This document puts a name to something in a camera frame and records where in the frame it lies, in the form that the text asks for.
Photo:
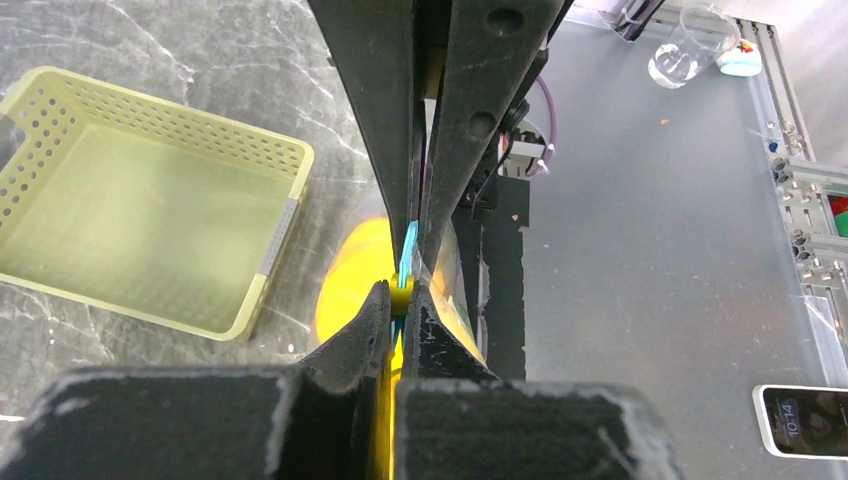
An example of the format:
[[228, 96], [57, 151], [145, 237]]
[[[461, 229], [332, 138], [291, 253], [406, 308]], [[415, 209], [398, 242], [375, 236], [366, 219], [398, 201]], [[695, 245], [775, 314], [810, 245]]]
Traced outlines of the yellow bell pepper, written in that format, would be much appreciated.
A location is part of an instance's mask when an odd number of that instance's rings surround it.
[[373, 217], [344, 239], [324, 277], [314, 314], [314, 331], [326, 342], [359, 312], [375, 282], [395, 273], [389, 220]]

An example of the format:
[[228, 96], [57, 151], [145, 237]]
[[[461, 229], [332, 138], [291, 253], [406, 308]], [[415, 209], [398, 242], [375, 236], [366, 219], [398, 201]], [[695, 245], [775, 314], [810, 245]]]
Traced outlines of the smartphone with lit screen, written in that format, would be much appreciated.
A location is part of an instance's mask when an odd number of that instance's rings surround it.
[[781, 458], [847, 459], [847, 390], [763, 384], [752, 400], [765, 449]]

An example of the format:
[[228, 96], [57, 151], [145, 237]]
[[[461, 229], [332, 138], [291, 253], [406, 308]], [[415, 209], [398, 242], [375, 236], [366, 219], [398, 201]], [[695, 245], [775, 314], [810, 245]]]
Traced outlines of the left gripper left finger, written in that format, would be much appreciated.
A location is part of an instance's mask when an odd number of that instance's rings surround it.
[[309, 355], [290, 365], [70, 371], [30, 408], [1, 475], [306, 479]]

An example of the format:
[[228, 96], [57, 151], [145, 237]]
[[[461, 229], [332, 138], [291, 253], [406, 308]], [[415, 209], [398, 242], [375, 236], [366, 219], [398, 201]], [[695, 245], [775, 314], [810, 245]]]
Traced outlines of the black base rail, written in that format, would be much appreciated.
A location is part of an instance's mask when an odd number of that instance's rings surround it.
[[525, 96], [531, 84], [526, 80], [518, 88], [452, 217], [472, 345], [505, 380], [526, 378], [522, 229], [529, 186], [499, 170], [511, 153], [513, 132], [529, 111]]

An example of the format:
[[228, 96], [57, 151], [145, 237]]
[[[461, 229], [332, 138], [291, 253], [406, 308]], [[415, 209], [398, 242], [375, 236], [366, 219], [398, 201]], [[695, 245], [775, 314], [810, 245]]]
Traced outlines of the clear zip top bag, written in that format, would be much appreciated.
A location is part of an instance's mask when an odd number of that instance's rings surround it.
[[306, 358], [306, 479], [369, 479], [377, 379], [394, 336], [404, 360], [393, 479], [481, 479], [494, 461], [495, 376], [441, 320], [429, 286], [410, 271], [414, 252], [406, 245], [398, 272]]

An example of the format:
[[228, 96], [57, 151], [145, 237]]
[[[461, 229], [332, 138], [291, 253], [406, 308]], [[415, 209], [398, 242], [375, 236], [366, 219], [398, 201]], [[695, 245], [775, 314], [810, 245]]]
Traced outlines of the pale green perforated basket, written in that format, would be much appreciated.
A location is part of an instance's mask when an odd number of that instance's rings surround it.
[[67, 70], [1, 103], [4, 282], [216, 341], [251, 336], [306, 191], [306, 142]]

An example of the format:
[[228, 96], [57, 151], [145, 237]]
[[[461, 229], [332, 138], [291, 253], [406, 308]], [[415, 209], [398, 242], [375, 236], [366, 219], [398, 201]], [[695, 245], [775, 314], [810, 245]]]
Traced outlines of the green red toy blocks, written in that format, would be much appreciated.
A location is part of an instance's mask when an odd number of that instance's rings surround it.
[[829, 196], [829, 205], [834, 219], [837, 234], [848, 237], [848, 198], [844, 196]]

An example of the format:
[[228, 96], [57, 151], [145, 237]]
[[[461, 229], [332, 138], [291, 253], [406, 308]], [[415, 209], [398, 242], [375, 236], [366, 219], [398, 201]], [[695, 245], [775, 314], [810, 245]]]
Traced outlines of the yellow bananas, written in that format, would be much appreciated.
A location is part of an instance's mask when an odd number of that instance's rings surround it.
[[391, 337], [391, 346], [381, 358], [369, 458], [369, 479], [394, 478], [394, 435], [396, 387], [402, 375], [403, 338]]

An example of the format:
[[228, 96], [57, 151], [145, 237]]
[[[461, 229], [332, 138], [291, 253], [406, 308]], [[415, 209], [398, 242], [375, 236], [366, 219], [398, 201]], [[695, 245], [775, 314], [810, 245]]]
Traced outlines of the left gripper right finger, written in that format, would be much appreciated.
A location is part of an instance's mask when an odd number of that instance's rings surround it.
[[396, 388], [398, 479], [679, 479], [661, 417], [616, 384], [509, 381], [472, 355], [425, 287]]

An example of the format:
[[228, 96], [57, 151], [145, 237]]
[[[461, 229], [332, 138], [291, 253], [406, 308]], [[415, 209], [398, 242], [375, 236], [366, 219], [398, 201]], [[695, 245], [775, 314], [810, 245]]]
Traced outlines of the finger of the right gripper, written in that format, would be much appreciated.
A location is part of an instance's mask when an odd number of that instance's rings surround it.
[[385, 204], [390, 252], [401, 258], [417, 206], [423, 148], [415, 1], [314, 0], [309, 6], [342, 80]]
[[433, 270], [445, 229], [568, 1], [453, 1], [441, 49], [418, 246]]

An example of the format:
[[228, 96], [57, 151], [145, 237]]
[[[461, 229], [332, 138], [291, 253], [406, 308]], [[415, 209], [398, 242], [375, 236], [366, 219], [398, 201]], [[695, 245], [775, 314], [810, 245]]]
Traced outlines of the clear glass cup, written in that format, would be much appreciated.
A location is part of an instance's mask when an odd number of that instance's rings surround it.
[[700, 74], [741, 38], [737, 22], [714, 3], [683, 7], [678, 22], [647, 64], [660, 87], [678, 89]]

